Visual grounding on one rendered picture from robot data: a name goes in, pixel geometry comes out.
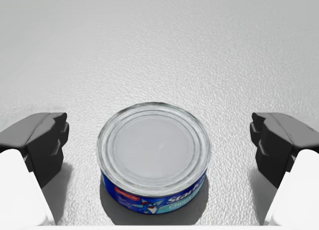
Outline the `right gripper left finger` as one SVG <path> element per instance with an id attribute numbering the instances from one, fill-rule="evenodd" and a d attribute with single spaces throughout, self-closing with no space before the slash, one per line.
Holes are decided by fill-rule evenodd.
<path id="1" fill-rule="evenodd" d="M 53 226 L 45 187 L 61 170 L 67 113 L 36 113 L 0 132 L 0 227 Z"/>

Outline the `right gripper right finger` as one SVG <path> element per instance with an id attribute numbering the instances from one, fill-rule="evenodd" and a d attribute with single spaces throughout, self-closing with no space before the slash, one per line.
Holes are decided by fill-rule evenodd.
<path id="1" fill-rule="evenodd" d="M 265 226 L 319 227 L 319 131 L 282 113 L 252 113 L 259 172 L 277 189 Z"/>

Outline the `blue flat can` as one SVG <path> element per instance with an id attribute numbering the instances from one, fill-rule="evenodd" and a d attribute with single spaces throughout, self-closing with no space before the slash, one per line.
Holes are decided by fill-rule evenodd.
<path id="1" fill-rule="evenodd" d="M 202 123 L 182 108 L 159 102 L 117 112 L 102 127 L 96 145 L 110 196 L 149 215 L 187 205 L 204 184 L 211 154 Z"/>

